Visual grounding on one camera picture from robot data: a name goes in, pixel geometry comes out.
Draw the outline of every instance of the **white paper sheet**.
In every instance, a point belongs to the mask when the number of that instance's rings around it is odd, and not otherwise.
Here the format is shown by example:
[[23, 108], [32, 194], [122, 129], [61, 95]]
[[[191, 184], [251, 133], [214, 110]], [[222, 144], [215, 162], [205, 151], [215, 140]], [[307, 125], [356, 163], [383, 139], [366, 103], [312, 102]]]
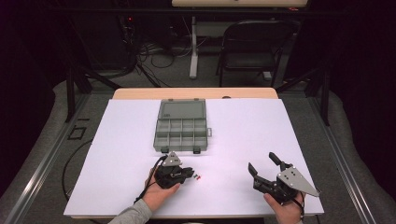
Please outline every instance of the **white paper sheet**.
[[[64, 214], [116, 216], [140, 194], [149, 169], [161, 157], [153, 147], [159, 100], [110, 100]], [[177, 152], [189, 178], [154, 217], [255, 217], [271, 215], [262, 193], [253, 189], [251, 162], [259, 175], [276, 180], [274, 152], [313, 183], [281, 100], [206, 100], [207, 151]], [[321, 214], [319, 198], [307, 195], [305, 213]]]

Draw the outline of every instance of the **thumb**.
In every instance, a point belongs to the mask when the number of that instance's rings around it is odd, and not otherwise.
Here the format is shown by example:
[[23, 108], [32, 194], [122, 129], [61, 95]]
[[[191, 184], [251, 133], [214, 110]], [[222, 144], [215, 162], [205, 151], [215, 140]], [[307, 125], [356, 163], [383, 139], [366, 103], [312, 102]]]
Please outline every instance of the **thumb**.
[[274, 212], [282, 208], [282, 206], [269, 193], [264, 193], [265, 201], [271, 206]]

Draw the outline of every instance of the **white desk leg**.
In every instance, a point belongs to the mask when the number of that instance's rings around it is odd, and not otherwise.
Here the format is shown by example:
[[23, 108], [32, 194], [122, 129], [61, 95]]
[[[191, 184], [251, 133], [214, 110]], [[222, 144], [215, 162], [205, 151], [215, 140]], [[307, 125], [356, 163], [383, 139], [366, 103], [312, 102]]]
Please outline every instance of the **white desk leg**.
[[197, 78], [197, 67], [198, 67], [198, 53], [197, 53], [197, 33], [196, 33], [196, 21], [195, 17], [192, 17], [191, 23], [191, 66], [190, 66], [190, 78]]

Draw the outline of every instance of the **chair seat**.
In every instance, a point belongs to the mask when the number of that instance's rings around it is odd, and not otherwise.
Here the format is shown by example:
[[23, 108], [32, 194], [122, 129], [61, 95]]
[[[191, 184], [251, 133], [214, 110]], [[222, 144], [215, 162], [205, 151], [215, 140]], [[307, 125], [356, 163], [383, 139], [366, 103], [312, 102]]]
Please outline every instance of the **chair seat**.
[[224, 68], [229, 70], [273, 70], [275, 67], [271, 52], [228, 53], [224, 57]]

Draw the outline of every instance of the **person's left hand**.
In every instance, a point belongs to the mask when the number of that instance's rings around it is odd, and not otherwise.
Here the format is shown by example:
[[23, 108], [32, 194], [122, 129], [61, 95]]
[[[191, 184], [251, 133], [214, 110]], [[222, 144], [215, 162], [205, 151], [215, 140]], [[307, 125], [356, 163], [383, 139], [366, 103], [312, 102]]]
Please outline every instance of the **person's left hand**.
[[151, 210], [151, 212], [155, 212], [158, 208], [160, 208], [163, 202], [173, 195], [180, 187], [180, 183], [177, 183], [170, 189], [162, 189], [157, 183], [155, 183], [154, 175], [150, 181], [146, 180], [146, 184], [149, 181], [150, 186], [143, 196], [143, 201], [145, 201], [145, 203], [148, 205], [148, 208]]

